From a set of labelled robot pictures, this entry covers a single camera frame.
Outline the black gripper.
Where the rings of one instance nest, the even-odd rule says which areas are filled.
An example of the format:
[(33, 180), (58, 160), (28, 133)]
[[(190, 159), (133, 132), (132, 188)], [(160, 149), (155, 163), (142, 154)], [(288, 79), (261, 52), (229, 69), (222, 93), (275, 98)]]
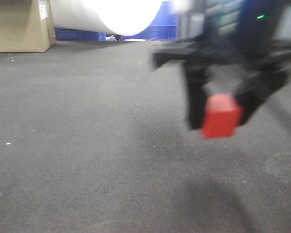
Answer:
[[(175, 8), (178, 34), (174, 42), (152, 48), (155, 69), (183, 60), (191, 130), (204, 122), (210, 81), (207, 64), (243, 64), (258, 69), (291, 60), (291, 40), (277, 39), (282, 16), (291, 0), (187, 0)], [(234, 92), (245, 125), (268, 98), (283, 88), (287, 72), (266, 71), (240, 83)]]

